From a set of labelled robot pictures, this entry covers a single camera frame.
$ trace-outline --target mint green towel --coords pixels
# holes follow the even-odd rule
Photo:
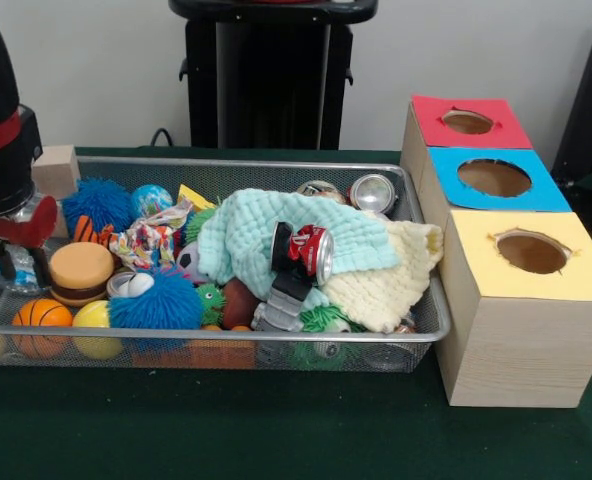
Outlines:
[[[391,268],[400,263],[389,245],[385,226],[352,207],[324,197],[298,193],[239,190],[227,198],[198,236],[198,270],[219,284],[238,277],[261,300],[267,300],[276,274],[271,244],[276,222],[300,229],[319,225],[334,238],[332,273]],[[303,310],[329,305],[318,289]]]

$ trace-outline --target red soda can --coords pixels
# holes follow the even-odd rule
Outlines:
[[[286,222],[278,222],[272,244],[272,269],[295,271],[318,285],[332,273],[334,240],[324,227],[306,225],[297,233]]]

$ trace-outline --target wooden box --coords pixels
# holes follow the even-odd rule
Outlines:
[[[428,147],[532,149],[505,100],[458,100],[414,95],[407,113],[401,165],[419,190]]]
[[[574,213],[454,210],[437,345],[451,405],[576,407],[592,376],[592,240]]]
[[[570,212],[533,150],[428,149],[418,188],[427,223],[443,230],[451,210]]]
[[[80,170],[74,147],[45,147],[43,155],[32,165],[32,180],[40,193],[50,195],[58,202],[58,217],[52,237],[68,238],[61,200],[78,191]]]

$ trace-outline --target pale yellow cloth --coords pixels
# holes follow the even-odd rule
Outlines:
[[[429,286],[429,273],[443,257],[443,232],[436,225],[384,223],[401,264],[334,275],[323,292],[354,322],[391,333]]]

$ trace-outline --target orange striped toy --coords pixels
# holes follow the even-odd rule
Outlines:
[[[98,243],[109,249],[109,242],[114,233],[113,225],[105,225],[100,233],[94,231],[94,223],[87,215],[81,215],[76,223],[74,242]]]

